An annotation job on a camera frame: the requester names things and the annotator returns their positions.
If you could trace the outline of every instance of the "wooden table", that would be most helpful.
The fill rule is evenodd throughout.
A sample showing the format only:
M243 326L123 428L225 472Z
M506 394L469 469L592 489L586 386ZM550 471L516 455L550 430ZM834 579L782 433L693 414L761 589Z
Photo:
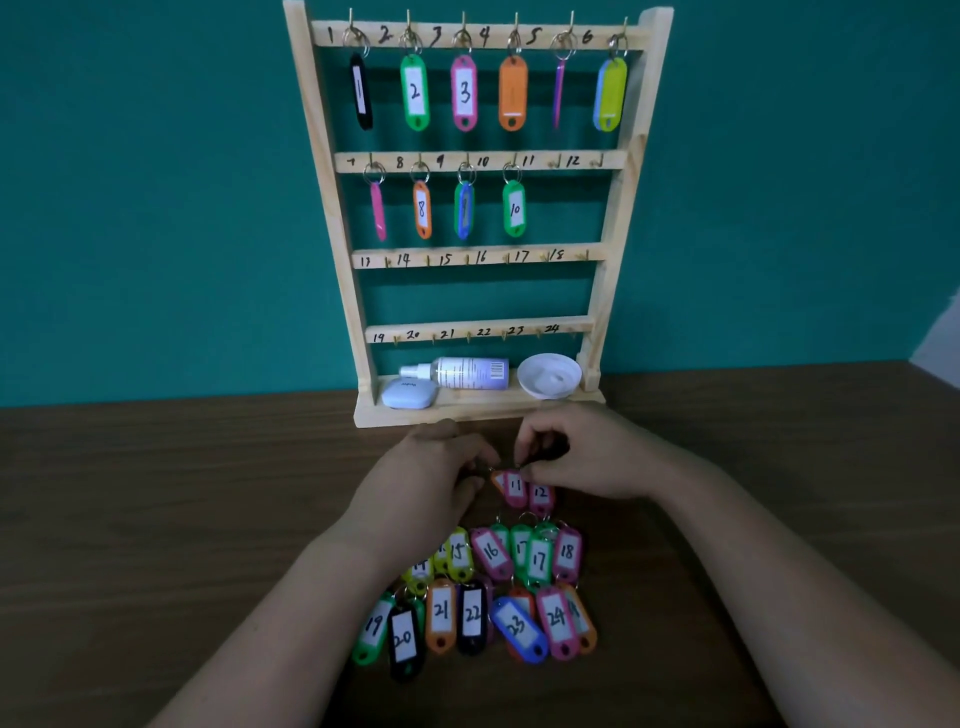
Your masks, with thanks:
M908 364L608 376L612 406L724 466L960 664L960 393ZM0 411L0 724L139 725L332 523L400 429L352 392ZM516 421L479 424L504 453ZM490 522L487 489L467 525ZM569 664L348 667L334 725L780 719L655 507L564 494L600 645ZM509 521L513 516L505 514Z

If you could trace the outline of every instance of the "white paper label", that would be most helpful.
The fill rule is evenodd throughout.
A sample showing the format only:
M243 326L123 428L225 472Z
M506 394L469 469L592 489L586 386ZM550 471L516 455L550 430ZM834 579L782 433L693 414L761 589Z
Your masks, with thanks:
M527 649L537 640L537 635L531 629L530 620L512 601L500 608L496 613L495 619L503 626L504 630L510 633L511 637L520 643L523 649Z
M371 647L376 647L380 644L383 630L387 628L387 615L390 614L390 610L393 608L393 605L384 599L376 602L376 606L373 607L373 611L370 612L370 616L367 617L367 621L363 624L363 632L360 633L360 642L368 644Z
M550 491L545 485L533 486L534 493L530 496L531 502L535 505L550 505Z
M476 537L475 543L477 547L483 551L483 555L487 557L491 567L494 569L498 569L507 563L507 554L505 554L497 544L492 533L480 534Z
M403 80L407 83L407 112L411 116L423 116L423 74L412 66L403 69Z
M562 595L545 596L540 605L543 614L546 616L547 624L550 625L551 642L561 643L573 637L570 632L570 625L566 623L566 613L564 611L564 597Z
M530 578L547 581L550 573L549 556L550 544L534 539L530 542L530 563L527 565L527 574Z
M587 626L587 620L584 619L584 616L580 614L580 610L577 609L577 602L573 600L573 597L566 594L566 606L570 608L570 616L573 617L573 626L577 630L578 635L582 635L585 632L589 631Z
M515 190L507 198L510 201L510 227L518 228L523 225L523 190Z
M421 228L427 227L426 221L426 192L421 189L414 190L414 198L417 200L417 224Z
M514 534L514 549L516 550L516 562L525 564L527 558L527 544L530 543L530 531L518 531Z
M467 537L462 533L450 534L450 566L465 569L470 565L467 558Z
M450 632L453 627L453 615L450 614L450 588L434 587L433 613L430 615L431 632Z
M483 590L464 590L464 637L479 637L483 631Z
M417 657L417 640L414 638L414 613L402 612L390 617L394 627L394 655L402 663L411 657Z
M410 569L410 575L415 579L426 579L430 576L430 562L421 561L419 564L414 564Z
M458 68L454 74L457 84L457 115L473 115L473 73L468 68Z
M363 82L360 80L360 66L353 66L353 93L357 99L357 110L367 113L367 99L363 97Z
M580 539L572 533L563 533L557 543L557 565L573 571L577 568Z
M523 496L523 478L516 473L507 473L507 495L514 497Z

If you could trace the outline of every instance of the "person's right arm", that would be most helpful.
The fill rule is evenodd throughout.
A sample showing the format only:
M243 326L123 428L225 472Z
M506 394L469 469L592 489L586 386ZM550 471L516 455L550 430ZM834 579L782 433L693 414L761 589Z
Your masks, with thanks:
M729 476L606 407L524 419L515 460L562 433L531 482L648 497L683 532L791 726L957 726L960 674Z

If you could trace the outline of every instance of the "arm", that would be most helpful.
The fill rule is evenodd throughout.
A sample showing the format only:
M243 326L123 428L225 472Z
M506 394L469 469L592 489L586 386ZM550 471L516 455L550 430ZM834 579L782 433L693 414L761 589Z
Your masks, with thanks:
M483 485L460 469L496 451L444 420L380 458L344 516L315 539L151 724L317 725L376 599L432 556Z
M790 725L957 725L953 667L725 473L589 405L527 417L516 462L557 432L569 451L524 476L656 501L700 557Z

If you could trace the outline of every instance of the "black key tag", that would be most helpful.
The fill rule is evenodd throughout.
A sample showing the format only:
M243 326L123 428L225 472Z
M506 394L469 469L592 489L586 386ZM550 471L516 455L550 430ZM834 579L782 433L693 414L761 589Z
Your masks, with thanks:
M409 604L397 605L388 622L390 676L398 683L405 683L420 674L426 655L417 613Z
M350 57L350 79L353 81L353 106L357 112L357 123L361 129L370 130L373 128L373 106L367 87L367 67L359 53Z
M479 655L487 646L487 595L483 584L464 584L457 611L457 649L465 655Z

